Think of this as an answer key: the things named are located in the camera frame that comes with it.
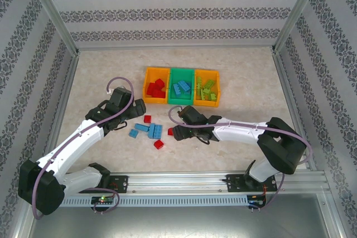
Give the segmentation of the green plastic bin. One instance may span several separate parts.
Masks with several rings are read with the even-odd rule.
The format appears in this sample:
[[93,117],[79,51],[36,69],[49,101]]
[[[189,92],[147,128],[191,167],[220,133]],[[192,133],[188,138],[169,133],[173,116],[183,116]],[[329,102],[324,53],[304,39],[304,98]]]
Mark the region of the green plastic bin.
[[[179,85],[180,81],[184,81],[190,87],[190,91],[185,93],[183,88]],[[192,105],[194,102],[194,82],[195,82],[195,70],[172,68],[170,71],[170,83],[168,87],[168,103],[175,105]],[[176,94],[174,85],[178,85],[180,95]]]

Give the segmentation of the yellow plastic bin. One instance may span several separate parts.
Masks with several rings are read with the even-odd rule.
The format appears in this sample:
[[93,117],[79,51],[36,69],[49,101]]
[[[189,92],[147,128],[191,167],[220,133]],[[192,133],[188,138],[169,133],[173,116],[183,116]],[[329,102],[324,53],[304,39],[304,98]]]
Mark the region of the yellow plastic bin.
[[[208,79],[212,79],[215,81],[215,85],[211,88],[211,91],[216,94],[217,101],[210,101],[209,96],[205,95],[206,100],[197,100],[197,94],[200,94],[200,91],[196,90],[196,77],[200,76],[202,78],[202,89],[204,88],[205,83]],[[195,69],[195,82],[194,82],[194,105],[196,106],[208,106],[217,108],[219,106],[221,97],[220,91],[220,75],[216,70],[205,70],[205,69]]]
[[[155,83],[157,79],[161,79],[165,83],[165,87],[161,90],[166,92],[166,97],[153,98],[152,96],[147,95],[146,91],[149,86],[149,83]],[[148,67],[146,69],[145,79],[143,83],[143,100],[145,103],[155,103],[155,104],[167,104],[168,100],[168,87],[170,82],[170,69],[164,67]]]

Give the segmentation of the small circuit board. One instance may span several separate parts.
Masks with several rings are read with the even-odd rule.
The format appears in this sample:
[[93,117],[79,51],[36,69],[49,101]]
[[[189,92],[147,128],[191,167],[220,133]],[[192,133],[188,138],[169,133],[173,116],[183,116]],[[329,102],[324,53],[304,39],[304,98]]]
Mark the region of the small circuit board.
[[109,196],[95,196],[91,198],[91,204],[100,204],[100,205],[112,205],[114,202],[113,197]]
[[248,195],[248,203],[252,207],[262,208],[266,205],[266,196],[265,195]]

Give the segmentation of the grey metal sheet panel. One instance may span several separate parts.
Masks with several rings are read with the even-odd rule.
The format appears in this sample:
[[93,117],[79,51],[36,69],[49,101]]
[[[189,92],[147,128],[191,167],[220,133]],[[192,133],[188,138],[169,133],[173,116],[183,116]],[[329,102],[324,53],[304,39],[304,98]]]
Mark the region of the grey metal sheet panel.
[[280,195],[267,208],[239,206],[120,207],[95,215],[60,208],[35,221],[29,238],[345,238],[326,202],[315,195]]

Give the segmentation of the aluminium side rail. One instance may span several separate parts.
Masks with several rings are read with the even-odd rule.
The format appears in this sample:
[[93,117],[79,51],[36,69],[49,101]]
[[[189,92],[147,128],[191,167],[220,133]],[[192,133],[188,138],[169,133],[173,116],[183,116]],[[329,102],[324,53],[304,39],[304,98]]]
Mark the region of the aluminium side rail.
[[56,112],[52,120],[50,133],[48,135],[47,142],[45,143],[45,147],[41,154],[41,157],[44,157],[45,155],[47,155],[53,149],[56,148],[56,144],[60,135],[61,125],[64,119],[67,102],[71,92],[71,87],[74,81],[76,68],[78,66],[79,58],[80,58],[80,52],[77,52],[76,55],[74,55],[71,58],[71,63],[67,68],[64,83],[62,85],[60,98],[58,99],[57,102]]
[[288,106],[288,110],[292,119],[292,124],[295,131],[305,140],[307,140],[305,131],[303,129],[303,125],[298,113],[298,109],[295,103],[295,99],[293,97],[293,92],[290,88],[290,84],[288,82],[287,75],[285,73],[281,58],[279,55],[272,53],[273,61],[277,70],[277,74],[282,86],[282,90],[284,93],[284,97],[286,99],[286,103]]

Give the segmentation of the aluminium mounting rail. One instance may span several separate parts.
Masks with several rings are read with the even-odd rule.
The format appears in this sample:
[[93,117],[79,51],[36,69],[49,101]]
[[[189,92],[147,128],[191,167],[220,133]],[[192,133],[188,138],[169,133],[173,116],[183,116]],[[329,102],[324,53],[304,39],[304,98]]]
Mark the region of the aluminium mounting rail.
[[[238,172],[149,172],[149,173],[115,173],[115,176],[128,176],[126,194],[192,194],[192,193],[248,193],[263,192],[228,192],[222,180],[227,174]],[[282,193],[319,193],[330,189],[324,172],[299,169],[293,175],[274,175],[277,189]]]

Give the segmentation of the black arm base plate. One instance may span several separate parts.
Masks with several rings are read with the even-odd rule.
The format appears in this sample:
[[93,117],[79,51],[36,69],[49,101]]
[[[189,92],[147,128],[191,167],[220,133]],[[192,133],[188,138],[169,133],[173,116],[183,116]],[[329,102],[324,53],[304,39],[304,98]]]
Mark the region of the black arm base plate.
[[277,190],[275,176],[268,177],[264,182],[258,182],[243,174],[227,174],[222,181],[226,183],[228,192],[275,192]]
[[105,183],[104,188],[114,190],[117,193],[127,193],[128,176],[111,175],[109,181]]

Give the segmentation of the aluminium frame post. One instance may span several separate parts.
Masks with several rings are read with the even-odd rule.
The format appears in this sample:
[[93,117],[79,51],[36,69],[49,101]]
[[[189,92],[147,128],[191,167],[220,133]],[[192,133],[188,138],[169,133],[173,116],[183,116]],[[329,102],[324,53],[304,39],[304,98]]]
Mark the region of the aluminium frame post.
[[297,0],[295,5],[293,6],[291,13],[289,14],[287,21],[285,22],[284,26],[282,27],[274,45],[272,46],[272,52],[277,54],[280,52],[282,47],[285,44],[286,39],[288,38],[289,34],[291,33],[292,29],[295,26],[299,16],[303,12],[304,8],[308,0]]
[[70,53],[73,56],[76,56],[79,49],[77,48],[69,30],[60,16],[59,11],[55,7],[53,0],[40,0],[40,2],[49,18],[52,20],[66,47],[70,50]]

